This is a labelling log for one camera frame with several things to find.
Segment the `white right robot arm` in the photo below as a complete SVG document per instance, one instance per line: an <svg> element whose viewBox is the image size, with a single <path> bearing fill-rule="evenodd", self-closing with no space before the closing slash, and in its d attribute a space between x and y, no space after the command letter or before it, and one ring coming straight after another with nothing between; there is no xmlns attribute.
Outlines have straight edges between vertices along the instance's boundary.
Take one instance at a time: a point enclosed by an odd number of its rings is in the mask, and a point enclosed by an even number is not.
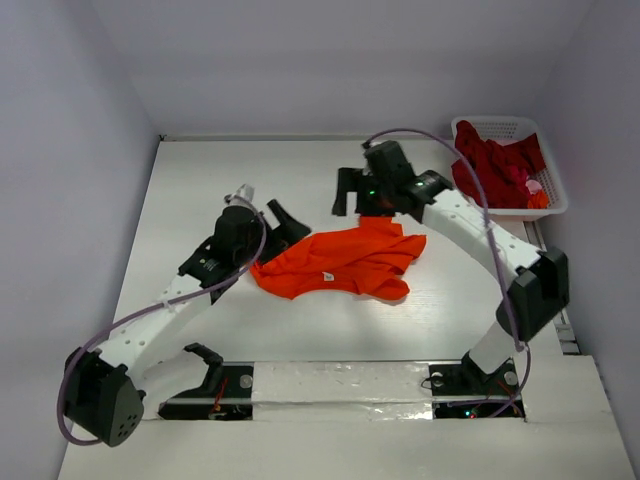
<svg viewBox="0 0 640 480"><path fill-rule="evenodd" d="M358 214L409 215L446 236L498 282L502 300L495 320L453 375L470 391L486 390L517 349L567 306L567 255L513 236L439 173L416 173L396 141L368 147L364 158L363 168L339 168L333 215L345 215L347 196L355 193Z"/></svg>

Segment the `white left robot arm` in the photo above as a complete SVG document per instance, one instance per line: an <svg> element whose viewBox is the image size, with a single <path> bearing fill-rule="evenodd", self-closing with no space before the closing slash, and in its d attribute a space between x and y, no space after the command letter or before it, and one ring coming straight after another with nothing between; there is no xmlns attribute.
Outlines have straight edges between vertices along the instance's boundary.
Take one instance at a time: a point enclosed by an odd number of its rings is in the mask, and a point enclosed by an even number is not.
<svg viewBox="0 0 640 480"><path fill-rule="evenodd" d="M310 227L276 200L268 207L276 227L240 194L227 196L213 233L178 267L156 302L69 355L56 416L70 443L116 447L174 395L191 389L209 395L219 389L223 359L218 353L198 342L179 348L169 344L250 267L267 263L310 234Z"/></svg>

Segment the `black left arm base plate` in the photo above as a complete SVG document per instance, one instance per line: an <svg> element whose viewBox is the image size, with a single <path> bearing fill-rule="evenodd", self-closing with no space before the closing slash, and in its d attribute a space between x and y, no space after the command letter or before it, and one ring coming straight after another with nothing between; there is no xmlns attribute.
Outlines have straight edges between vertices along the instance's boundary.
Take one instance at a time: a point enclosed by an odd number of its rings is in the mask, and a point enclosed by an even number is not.
<svg viewBox="0 0 640 480"><path fill-rule="evenodd" d="M200 343L183 348L207 366L202 382L171 397L159 407L164 420L244 421L253 418L254 364L227 363Z"/></svg>

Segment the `orange t-shirt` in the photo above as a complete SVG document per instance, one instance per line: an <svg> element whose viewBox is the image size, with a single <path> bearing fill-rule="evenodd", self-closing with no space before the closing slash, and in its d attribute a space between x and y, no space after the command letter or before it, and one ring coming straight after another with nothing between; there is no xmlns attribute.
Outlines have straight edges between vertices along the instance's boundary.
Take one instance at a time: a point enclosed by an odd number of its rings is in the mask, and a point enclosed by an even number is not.
<svg viewBox="0 0 640 480"><path fill-rule="evenodd" d="M410 292L402 279L427 245L389 217L361 217L355 228L315 233L250 272L266 292L293 300L317 291L340 291L387 302Z"/></svg>

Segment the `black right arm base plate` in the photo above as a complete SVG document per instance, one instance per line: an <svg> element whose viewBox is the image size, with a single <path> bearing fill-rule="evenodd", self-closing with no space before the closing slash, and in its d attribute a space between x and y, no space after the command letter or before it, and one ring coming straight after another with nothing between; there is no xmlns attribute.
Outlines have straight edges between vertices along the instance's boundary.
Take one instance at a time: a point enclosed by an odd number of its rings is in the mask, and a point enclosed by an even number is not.
<svg viewBox="0 0 640 480"><path fill-rule="evenodd" d="M435 419L526 418L512 359L487 380L471 377L461 363L430 364L420 387L431 394Z"/></svg>

